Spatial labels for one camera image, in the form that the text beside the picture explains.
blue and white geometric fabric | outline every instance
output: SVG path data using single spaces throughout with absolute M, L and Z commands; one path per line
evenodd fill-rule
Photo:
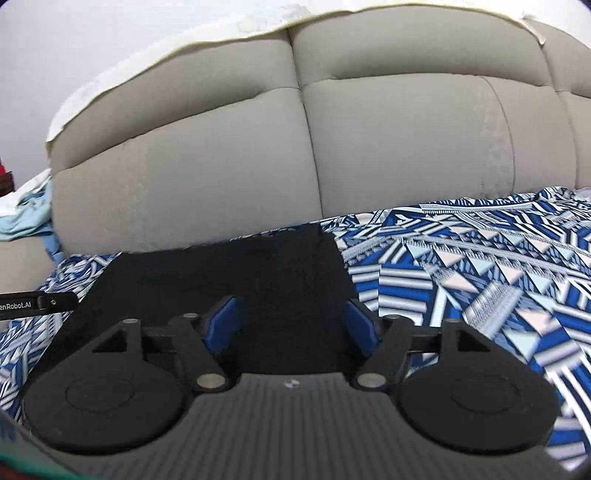
M 73 291 L 80 301 L 117 256 L 74 255 L 64 260 L 39 290 Z M 21 419 L 18 392 L 70 313 L 12 320 L 7 330 L 0 332 L 0 408 L 11 417 Z
M 591 452 L 591 203 L 564 188 L 324 220 L 359 299 L 417 325 L 466 323 L 553 383 L 548 452 Z M 414 368 L 437 361 L 424 355 Z

sofa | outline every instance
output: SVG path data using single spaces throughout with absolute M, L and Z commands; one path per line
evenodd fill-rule
M 354 212 L 591 185 L 591 51 L 427 6 L 335 14 L 187 47 L 53 143 L 68 254 L 155 251 Z M 0 292 L 54 268 L 0 243 Z

gray ribbed surface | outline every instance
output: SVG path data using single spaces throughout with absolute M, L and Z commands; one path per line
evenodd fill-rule
M 243 375 L 229 392 L 199 397 L 148 446 L 106 457 L 54 454 L 75 471 L 117 480 L 567 478 L 542 448 L 483 458 L 432 444 L 386 395 L 356 391 L 341 374 Z

black circular disc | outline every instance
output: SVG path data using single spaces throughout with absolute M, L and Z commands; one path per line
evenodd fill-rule
M 556 419 L 556 395 L 530 374 L 426 367 L 404 381 L 398 408 L 419 433 L 454 450 L 519 452 L 543 442 Z
M 143 445 L 172 426 L 183 411 L 177 380 L 110 356 L 58 366 L 29 388 L 24 413 L 33 435 L 58 450 L 101 455 Z

wall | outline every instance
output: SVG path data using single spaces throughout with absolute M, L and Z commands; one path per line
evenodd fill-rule
M 44 140 L 61 103 L 102 70 L 167 35 L 295 0 L 9 0 L 0 8 L 0 158 L 17 186 L 47 167 Z M 578 0 L 465 0 L 529 14 L 591 47 Z

